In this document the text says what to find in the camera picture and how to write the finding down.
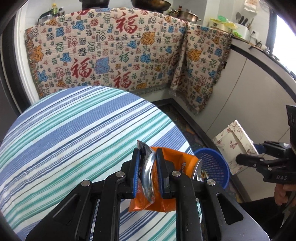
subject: blue basket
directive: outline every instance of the blue basket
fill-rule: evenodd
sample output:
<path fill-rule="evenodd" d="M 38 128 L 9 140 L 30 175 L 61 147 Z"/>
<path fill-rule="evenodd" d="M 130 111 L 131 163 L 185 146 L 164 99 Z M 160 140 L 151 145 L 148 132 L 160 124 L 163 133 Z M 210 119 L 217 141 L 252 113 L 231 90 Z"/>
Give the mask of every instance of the blue basket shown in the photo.
<path fill-rule="evenodd" d="M 209 178 L 214 179 L 225 189 L 228 186 L 230 171 L 223 156 L 210 148 L 198 149 L 194 151 L 194 155 L 202 159 L 202 169 L 207 172 Z"/>

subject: patterned blanket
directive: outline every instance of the patterned blanket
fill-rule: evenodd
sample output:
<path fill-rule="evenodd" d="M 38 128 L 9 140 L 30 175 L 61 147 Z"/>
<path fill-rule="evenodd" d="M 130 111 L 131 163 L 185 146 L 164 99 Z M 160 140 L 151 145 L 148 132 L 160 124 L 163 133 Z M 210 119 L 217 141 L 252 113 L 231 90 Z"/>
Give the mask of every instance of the patterned blanket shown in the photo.
<path fill-rule="evenodd" d="M 40 98 L 87 85 L 135 94 L 171 88 L 194 114 L 204 108 L 230 43 L 221 31 L 135 8 L 74 12 L 26 30 Z"/>

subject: striped tablecloth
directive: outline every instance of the striped tablecloth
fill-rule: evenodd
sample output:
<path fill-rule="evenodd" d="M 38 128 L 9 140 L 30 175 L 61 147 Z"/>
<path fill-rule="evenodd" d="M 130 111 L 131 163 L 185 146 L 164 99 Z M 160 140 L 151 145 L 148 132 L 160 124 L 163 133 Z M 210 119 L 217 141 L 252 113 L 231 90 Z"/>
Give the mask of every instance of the striped tablecloth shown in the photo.
<path fill-rule="evenodd" d="M 137 139 L 193 154 L 169 117 L 136 95 L 102 86 L 51 94 L 15 121 L 0 147 L 1 212 L 25 240 L 82 180 L 120 170 Z M 129 202 L 121 202 L 121 241 L 175 240 L 175 212 L 129 213 Z"/>

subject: cabinet door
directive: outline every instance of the cabinet door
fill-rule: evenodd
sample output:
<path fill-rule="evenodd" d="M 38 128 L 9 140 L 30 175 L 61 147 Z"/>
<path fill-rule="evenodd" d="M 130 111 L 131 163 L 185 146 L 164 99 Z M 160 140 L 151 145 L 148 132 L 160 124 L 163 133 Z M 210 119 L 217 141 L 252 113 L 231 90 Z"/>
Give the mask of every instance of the cabinet door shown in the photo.
<path fill-rule="evenodd" d="M 229 98 L 246 60 L 247 58 L 243 55 L 230 50 L 226 67 L 222 70 L 217 84 L 213 87 L 213 93 L 209 98 L 205 109 L 202 110 L 199 115 L 192 115 L 184 102 L 180 98 L 174 97 L 174 99 L 187 111 L 187 113 L 190 114 L 204 132 L 207 132 Z"/>
<path fill-rule="evenodd" d="M 287 104 L 295 104 L 288 93 L 263 69 L 247 60 L 233 92 L 207 135 L 213 138 L 238 120 L 255 143 L 277 141 L 289 128 Z"/>

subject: human hand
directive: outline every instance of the human hand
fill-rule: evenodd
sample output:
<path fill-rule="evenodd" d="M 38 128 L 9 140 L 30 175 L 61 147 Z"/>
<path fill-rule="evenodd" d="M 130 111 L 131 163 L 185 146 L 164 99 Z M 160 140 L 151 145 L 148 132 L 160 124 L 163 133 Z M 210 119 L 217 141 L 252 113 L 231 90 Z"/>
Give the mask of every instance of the human hand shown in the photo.
<path fill-rule="evenodd" d="M 296 185 L 288 185 L 288 184 L 277 184 L 274 189 L 274 200 L 277 205 L 281 206 L 283 203 L 288 202 L 287 191 L 296 191 Z M 292 201 L 291 206 L 294 207 L 296 205 L 296 199 Z"/>

